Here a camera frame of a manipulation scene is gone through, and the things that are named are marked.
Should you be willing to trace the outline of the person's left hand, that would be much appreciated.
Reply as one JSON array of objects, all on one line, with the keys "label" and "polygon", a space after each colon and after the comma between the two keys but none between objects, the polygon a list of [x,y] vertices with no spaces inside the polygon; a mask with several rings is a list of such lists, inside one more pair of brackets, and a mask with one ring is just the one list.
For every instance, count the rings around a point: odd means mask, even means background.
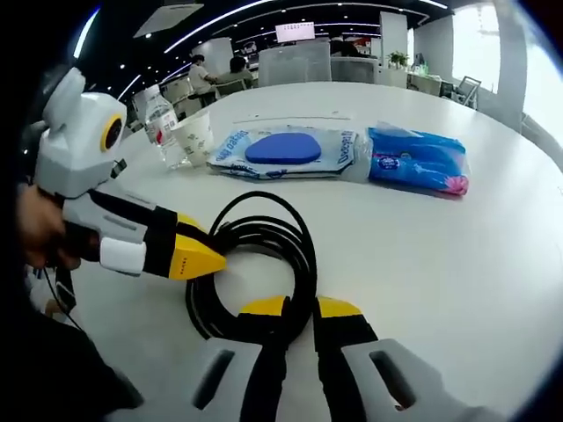
[{"label": "person's left hand", "polygon": [[81,264],[62,247],[65,225],[59,205],[37,186],[21,185],[17,200],[18,232],[26,263],[44,268],[51,258],[69,270]]}]

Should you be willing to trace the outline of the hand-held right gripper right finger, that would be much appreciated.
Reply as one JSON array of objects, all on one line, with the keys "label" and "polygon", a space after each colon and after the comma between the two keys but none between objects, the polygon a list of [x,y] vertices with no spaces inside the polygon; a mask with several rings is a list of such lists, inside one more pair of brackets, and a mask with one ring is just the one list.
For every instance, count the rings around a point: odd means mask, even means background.
[{"label": "hand-held right gripper right finger", "polygon": [[333,421],[445,421],[441,377],[398,341],[380,339],[355,305],[325,296],[313,313],[318,375]]}]

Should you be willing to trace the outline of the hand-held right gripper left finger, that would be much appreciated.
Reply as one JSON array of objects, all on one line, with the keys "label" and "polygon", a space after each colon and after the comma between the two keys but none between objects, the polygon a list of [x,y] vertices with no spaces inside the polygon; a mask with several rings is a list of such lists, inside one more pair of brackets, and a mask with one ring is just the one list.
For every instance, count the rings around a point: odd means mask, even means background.
[{"label": "hand-held right gripper left finger", "polygon": [[204,326],[194,300],[188,314],[207,340],[191,407],[199,421],[274,421],[287,374],[285,327],[290,299],[275,295],[245,305],[232,334]]}]

